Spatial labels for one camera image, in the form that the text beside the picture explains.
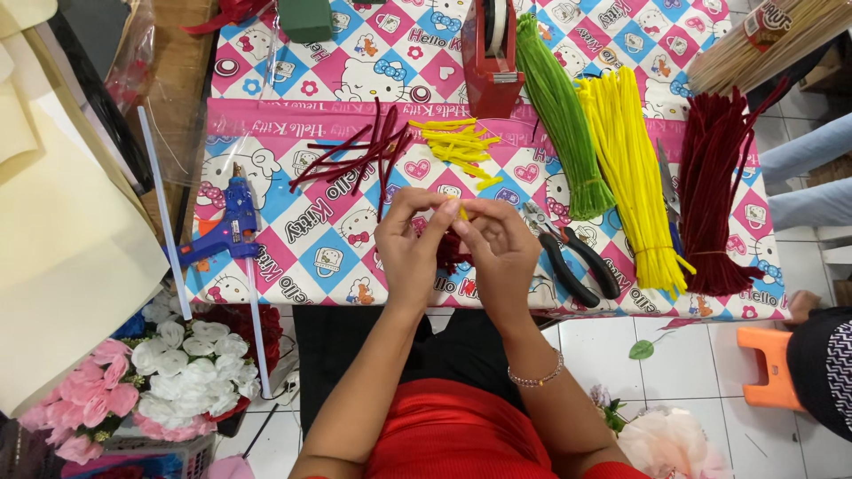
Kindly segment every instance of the bracelet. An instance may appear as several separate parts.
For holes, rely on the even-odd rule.
[[[565,366],[565,358],[562,357],[562,352],[556,348],[553,348],[553,350],[557,355],[559,355],[559,364],[556,365],[556,369],[548,376],[541,379],[521,379],[512,374],[511,367],[507,367],[506,372],[509,374],[509,379],[511,379],[513,383],[525,388],[537,388],[538,386],[544,386],[544,383],[550,381],[556,376],[559,376],[559,373],[562,372],[562,368]]]

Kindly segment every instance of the red shirt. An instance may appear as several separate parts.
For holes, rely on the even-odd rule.
[[[401,384],[364,477],[383,479],[552,479],[533,423],[503,399],[466,384],[421,379]],[[583,479],[648,479],[622,463],[602,463]]]

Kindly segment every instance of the orange plastic stool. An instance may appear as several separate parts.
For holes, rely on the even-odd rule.
[[[749,405],[804,411],[796,397],[790,369],[787,367],[787,343],[790,336],[791,332],[761,327],[744,326],[737,329],[737,344],[740,347],[759,349],[766,356],[765,374],[769,383],[743,384],[745,402]]]

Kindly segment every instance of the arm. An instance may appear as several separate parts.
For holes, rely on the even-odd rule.
[[[420,238],[411,229],[415,211],[442,205]],[[290,478],[361,477],[394,399],[435,282],[438,243],[460,202],[426,190],[403,188],[376,228],[389,297],[361,351],[325,400],[305,439]]]
[[[541,246],[508,203],[474,199],[464,204],[478,217],[452,226],[474,256],[480,298],[503,337],[509,367],[518,378],[544,378],[556,369],[558,357],[527,309]],[[543,386],[519,390],[560,477],[580,478],[601,462],[630,463],[567,369]]]

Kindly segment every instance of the hot glue gun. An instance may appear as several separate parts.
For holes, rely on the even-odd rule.
[[[222,220],[201,238],[177,247],[181,266],[188,266],[225,250],[234,259],[256,257],[260,252],[260,246],[255,243],[255,203],[251,200],[249,183],[242,177],[236,163],[233,164],[233,176],[222,194],[225,196]]]

